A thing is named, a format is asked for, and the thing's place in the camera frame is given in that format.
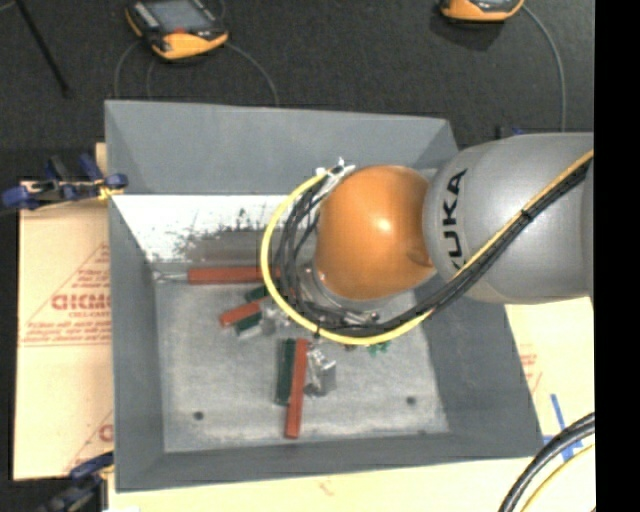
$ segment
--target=clamp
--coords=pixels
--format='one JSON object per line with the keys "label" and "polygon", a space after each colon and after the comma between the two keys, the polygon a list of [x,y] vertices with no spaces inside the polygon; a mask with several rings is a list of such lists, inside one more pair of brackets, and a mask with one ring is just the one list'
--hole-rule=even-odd
{"label": "clamp", "polygon": [[34,512],[78,512],[91,501],[104,479],[100,472],[114,464],[113,452],[98,455],[69,473],[71,485],[55,495],[47,503],[38,506]]}
{"label": "clamp", "polygon": [[94,197],[106,198],[115,191],[123,190],[129,180],[124,174],[104,176],[98,164],[88,154],[79,157],[82,178],[72,178],[59,156],[47,161],[45,179],[29,185],[11,187],[2,193],[2,204],[6,208],[35,210],[69,201]]}

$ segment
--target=kuka logo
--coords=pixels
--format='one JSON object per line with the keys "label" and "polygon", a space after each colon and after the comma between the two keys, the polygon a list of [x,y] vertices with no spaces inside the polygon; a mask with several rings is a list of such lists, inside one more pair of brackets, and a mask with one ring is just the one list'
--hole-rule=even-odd
{"label": "kuka logo", "polygon": [[76,309],[109,309],[111,308],[111,296],[100,293],[84,293],[81,295],[60,294],[51,298],[51,307],[58,311],[69,311]]}
{"label": "kuka logo", "polygon": [[449,180],[449,184],[447,185],[447,191],[451,194],[451,197],[446,198],[442,203],[442,210],[444,211],[444,217],[442,218],[442,226],[444,228],[443,235],[445,238],[449,238],[453,240],[454,248],[449,250],[449,257],[451,259],[451,264],[459,270],[462,265],[464,265],[464,261],[461,264],[456,262],[456,258],[462,257],[462,246],[460,245],[460,237],[458,232],[456,231],[456,227],[458,226],[458,218],[454,215],[456,208],[458,206],[458,195],[460,194],[460,183],[462,181],[462,177],[466,174],[468,169],[464,169],[460,171],[458,174],[455,174]]}

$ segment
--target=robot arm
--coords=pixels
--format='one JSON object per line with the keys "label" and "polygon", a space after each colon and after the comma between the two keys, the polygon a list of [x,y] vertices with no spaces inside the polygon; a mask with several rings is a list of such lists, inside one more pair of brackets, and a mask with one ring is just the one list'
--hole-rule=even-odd
{"label": "robot arm", "polygon": [[[308,329],[362,344],[393,339],[462,293],[525,304],[593,297],[592,147],[591,134],[526,135],[466,149],[430,180],[393,165],[316,177],[292,194],[300,199],[270,292]],[[299,261],[298,239],[316,231],[313,254]],[[436,273],[447,284],[430,302],[376,324],[394,296]]]}

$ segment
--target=gray bin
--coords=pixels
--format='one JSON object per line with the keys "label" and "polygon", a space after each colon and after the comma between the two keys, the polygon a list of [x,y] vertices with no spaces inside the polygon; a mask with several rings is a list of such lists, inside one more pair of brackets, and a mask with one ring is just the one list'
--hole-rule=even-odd
{"label": "gray bin", "polygon": [[130,179],[109,213],[119,491],[518,457],[542,446],[503,306],[463,298],[375,357],[324,345],[338,361],[338,389],[305,399],[302,434],[288,440],[284,408],[271,400],[277,345],[310,333],[238,340],[217,314],[247,285],[171,277],[255,264],[274,204],[339,157],[442,166],[458,152],[446,121],[137,101],[107,102],[106,120],[109,172]]}

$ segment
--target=black floor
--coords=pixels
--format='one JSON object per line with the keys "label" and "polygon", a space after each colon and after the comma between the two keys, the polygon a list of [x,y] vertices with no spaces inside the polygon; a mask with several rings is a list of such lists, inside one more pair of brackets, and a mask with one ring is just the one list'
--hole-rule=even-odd
{"label": "black floor", "polygon": [[[18,5],[0,0],[0,190],[40,174],[53,153],[93,147],[103,100],[114,97],[435,116],[451,122],[460,147],[498,131],[594,130],[595,0],[527,0],[490,26],[451,24],[435,0],[209,0],[224,8],[233,47],[192,65],[134,45],[124,1],[22,3],[71,97]],[[0,216],[1,512],[31,510],[64,485],[8,481],[16,236],[15,216]]]}

